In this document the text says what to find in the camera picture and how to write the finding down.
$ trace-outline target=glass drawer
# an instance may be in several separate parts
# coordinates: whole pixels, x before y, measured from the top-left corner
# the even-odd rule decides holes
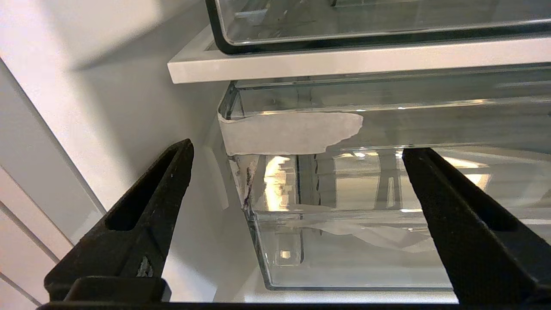
[[[433,148],[551,240],[550,69],[232,83],[220,125],[267,287],[450,290],[401,160],[408,147]],[[310,143],[354,122],[320,151]]]
[[[549,30],[547,0],[207,0],[227,54]]]

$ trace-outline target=torn paper label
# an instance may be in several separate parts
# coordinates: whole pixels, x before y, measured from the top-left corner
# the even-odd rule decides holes
[[[353,113],[285,113],[226,120],[218,115],[228,155],[318,154],[356,135],[363,116]]]

